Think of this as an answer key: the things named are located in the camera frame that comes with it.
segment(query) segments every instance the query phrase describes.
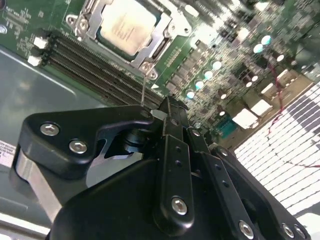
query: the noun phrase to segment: silver screw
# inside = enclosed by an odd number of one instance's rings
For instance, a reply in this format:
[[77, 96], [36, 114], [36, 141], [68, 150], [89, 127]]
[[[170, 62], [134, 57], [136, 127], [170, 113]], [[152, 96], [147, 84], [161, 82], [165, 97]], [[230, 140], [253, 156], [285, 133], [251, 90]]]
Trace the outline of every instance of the silver screw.
[[67, 22], [70, 23], [70, 24], [74, 24], [75, 20], [72, 17], [68, 17], [67, 18]]
[[54, 125], [52, 123], [45, 123], [41, 125], [40, 131], [44, 135], [55, 136], [59, 133], [60, 130], [57, 125]]
[[180, 199], [178, 197], [174, 197], [171, 201], [171, 205], [172, 205], [173, 210], [177, 214], [179, 214], [179, 215], [186, 215], [187, 214], [188, 208], [187, 208], [186, 203], [182, 199]]
[[197, 137], [200, 136], [200, 133], [199, 133], [197, 130], [193, 129], [192, 132], [193, 132], [193, 134], [196, 135]]
[[223, 156], [228, 156], [228, 152], [223, 147], [219, 147], [219, 151]]
[[154, 72], [152, 72], [152, 73], [150, 74], [150, 78], [151, 78], [152, 80], [154, 80], [154, 79], [157, 78], [157, 75], [156, 75]]
[[297, 233], [303, 238], [303, 239], [306, 239], [306, 235], [305, 233], [297, 226], [297, 225], [294, 225], [294, 229], [297, 231]]
[[283, 223], [282, 224], [282, 228], [284, 230], [284, 232], [290, 237], [290, 238], [294, 238], [295, 235], [294, 235], [294, 232], [288, 227], [287, 224]]
[[252, 231], [251, 227], [245, 221], [240, 220], [239, 228], [243, 235], [245, 235], [248, 239], [254, 239], [254, 231]]
[[179, 125], [178, 121], [175, 120], [174, 118], [171, 118], [171, 119], [170, 119], [170, 122], [171, 122], [173, 125], [175, 125], [175, 126], [178, 126], [178, 125]]
[[147, 111], [141, 111], [141, 113], [140, 113], [143, 117], [145, 117], [145, 118], [149, 118], [149, 114], [148, 114], [148, 112]]
[[8, 30], [6, 26], [0, 25], [0, 34], [7, 34]]
[[69, 148], [76, 154], [84, 154], [87, 151], [87, 145], [80, 140], [73, 140], [69, 143]]
[[79, 24], [79, 26], [80, 26], [80, 28], [81, 28], [82, 30], [87, 30], [87, 28], [88, 28], [88, 22], [87, 22], [87, 20], [82, 19], [81, 22], [80, 22], [80, 24]]

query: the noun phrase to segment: green circuit board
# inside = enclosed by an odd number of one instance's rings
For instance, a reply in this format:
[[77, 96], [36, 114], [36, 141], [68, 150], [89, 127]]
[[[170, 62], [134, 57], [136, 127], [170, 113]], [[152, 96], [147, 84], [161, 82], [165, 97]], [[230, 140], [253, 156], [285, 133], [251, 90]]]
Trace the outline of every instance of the green circuit board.
[[[84, 2], [85, 0], [2, 0], [0, 25], [6, 27], [7, 33], [0, 34], [0, 44], [27, 59], [33, 48], [37, 29], [59, 31], [76, 42], [77, 37], [66, 23], [66, 16], [79, 14]], [[218, 105], [226, 107], [248, 91], [241, 81], [230, 77], [235, 75], [235, 70], [242, 63], [250, 66], [250, 69], [259, 76], [252, 88], [255, 88], [261, 81], [272, 78], [269, 69], [261, 69], [253, 64], [257, 58], [253, 53], [253, 46], [258, 44], [263, 36], [270, 35], [271, 47], [274, 50], [294, 57], [296, 42], [320, 21], [320, 3], [317, 0], [286, 0], [284, 5], [279, 6], [270, 2], [265, 11], [255, 11], [250, 22], [239, 22], [237, 29], [248, 30], [245, 40], [229, 41], [216, 33], [213, 34], [209, 43], [202, 46], [197, 45], [195, 39], [197, 40], [199, 30], [204, 25], [203, 19], [194, 17], [188, 12], [185, 12], [184, 15], [192, 26], [192, 34], [189, 37], [175, 38], [154, 67], [159, 77], [156, 80], [149, 80], [146, 86], [151, 89], [156, 85], [157, 88], [153, 91], [160, 96], [172, 94], [185, 102], [189, 107], [188, 114], [191, 122], [201, 123], [201, 131], [205, 133], [208, 130], [214, 131], [216, 126], [226, 121], [229, 122], [227, 115], [221, 117], [217, 114]], [[117, 66], [126, 75], [132, 76], [133, 81], [143, 82], [140, 74], [132, 74], [131, 69], [125, 64], [114, 61], [103, 54], [98, 47], [93, 47], [94, 43], [82, 42], [80, 44], [94, 51], [105, 61]], [[191, 55], [195, 55], [197, 50], [201, 50], [199, 58], [193, 61], [192, 67], [181, 73], [182, 66], [187, 64]], [[219, 70], [212, 71], [213, 60], [222, 62]], [[285, 61], [281, 65], [290, 66]], [[52, 66], [47, 65], [44, 68], [72, 82], [72, 79]], [[211, 79], [205, 80], [206, 70], [213, 72]], [[175, 76], [180, 76], [182, 81], [172, 89], [168, 87], [168, 83], [172, 83]], [[196, 89], [196, 80], [204, 81], [202, 89]], [[186, 90], [190, 89], [195, 92], [193, 99], [186, 97]], [[224, 89], [227, 92], [225, 100], [217, 97], [218, 89]]]

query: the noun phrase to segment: white connector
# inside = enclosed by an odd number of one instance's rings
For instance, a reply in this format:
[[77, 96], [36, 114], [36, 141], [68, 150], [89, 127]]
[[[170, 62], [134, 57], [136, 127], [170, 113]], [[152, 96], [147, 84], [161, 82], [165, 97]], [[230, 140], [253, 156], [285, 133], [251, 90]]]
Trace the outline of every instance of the white connector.
[[42, 58], [41, 56], [32, 56], [30, 55], [28, 58], [28, 63], [31, 64], [34, 67], [37, 67], [41, 64]]
[[48, 46], [48, 39], [36, 36], [33, 44], [39, 49], [45, 49]]

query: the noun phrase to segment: cable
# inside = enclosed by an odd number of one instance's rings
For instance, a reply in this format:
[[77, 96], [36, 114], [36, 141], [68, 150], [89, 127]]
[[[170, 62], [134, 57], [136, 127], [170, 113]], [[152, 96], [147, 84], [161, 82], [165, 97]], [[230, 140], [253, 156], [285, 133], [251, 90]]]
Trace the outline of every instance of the cable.
[[[282, 99], [282, 89], [281, 89], [281, 86], [280, 86], [279, 81], [278, 81], [278, 76], [277, 76], [276, 70], [275, 70], [275, 68], [271, 65], [270, 62], [268, 63], [268, 68], [270, 69], [270, 71], [271, 71], [271, 73], [273, 74], [273, 77], [274, 77], [274, 79], [275, 79], [275, 86], [276, 86], [276, 88], [277, 88], [277, 96], [278, 96], [279, 105], [280, 105], [280, 110], [279, 110], [277, 116], [273, 119], [270, 127], [268, 128], [268, 134], [266, 135], [268, 145], [269, 145], [269, 147], [271, 147], [269, 134], [271, 133], [271, 128], [272, 128], [272, 126], [275, 125], [275, 123], [278, 122], [279, 119], [280, 119], [280, 117], [282, 116], [282, 112], [284, 111], [284, 104], [283, 104], [283, 99]], [[299, 166], [299, 167], [304, 167], [304, 168], [320, 168], [320, 165], [298, 164], [298, 163], [293, 163], [293, 162], [291, 162], [290, 160], [288, 160], [288, 161], [283, 161], [283, 163], [285, 163], [285, 164], [291, 164], [291, 165]]]

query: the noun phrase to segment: gray metal panel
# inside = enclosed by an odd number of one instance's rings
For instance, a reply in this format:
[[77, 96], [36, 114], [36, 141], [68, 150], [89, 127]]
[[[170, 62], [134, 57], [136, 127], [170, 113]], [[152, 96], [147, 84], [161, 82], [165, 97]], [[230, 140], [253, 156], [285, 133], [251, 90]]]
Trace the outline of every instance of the gray metal panel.
[[[104, 105], [0, 47], [0, 140], [15, 146], [22, 121], [31, 114], [97, 107]], [[8, 171], [0, 165], [0, 212], [50, 226], [42, 208], [11, 187]]]

